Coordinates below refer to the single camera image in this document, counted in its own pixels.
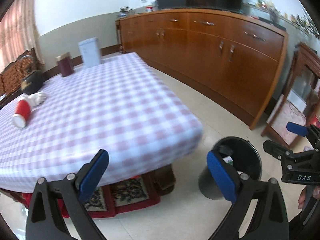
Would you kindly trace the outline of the person's right hand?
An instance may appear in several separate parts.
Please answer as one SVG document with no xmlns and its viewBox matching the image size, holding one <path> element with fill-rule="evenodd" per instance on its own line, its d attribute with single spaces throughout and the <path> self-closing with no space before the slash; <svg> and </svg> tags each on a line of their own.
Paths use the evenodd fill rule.
<svg viewBox="0 0 320 240">
<path fill-rule="evenodd" d="M 300 203 L 300 221 L 306 225 L 311 218 L 316 215 L 319 209 L 319 186 L 308 185 L 303 190 L 301 196 L 303 197 Z"/>
</svg>

